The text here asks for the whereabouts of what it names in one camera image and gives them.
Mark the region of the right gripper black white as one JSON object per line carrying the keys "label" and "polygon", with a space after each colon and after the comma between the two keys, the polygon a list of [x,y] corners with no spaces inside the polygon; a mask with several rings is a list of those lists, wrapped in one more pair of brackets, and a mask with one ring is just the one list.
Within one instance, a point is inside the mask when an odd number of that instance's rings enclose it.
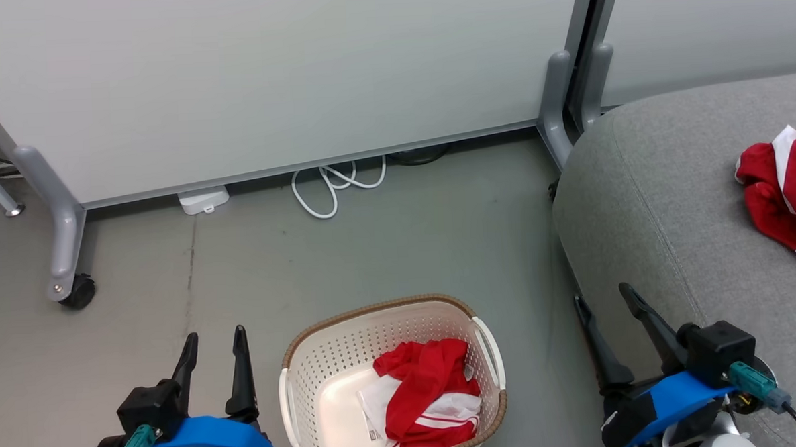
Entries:
{"label": "right gripper black white", "polygon": [[[628,282],[618,285],[630,314],[647,332],[665,375],[686,368],[687,350],[673,328]],[[633,375],[616,358],[589,305],[574,296],[578,321],[595,367],[601,395],[625,391]],[[605,447],[756,447],[737,424],[737,417],[756,412],[758,401],[735,387],[712,388],[704,383],[655,385],[635,397],[622,397],[601,426]]]}

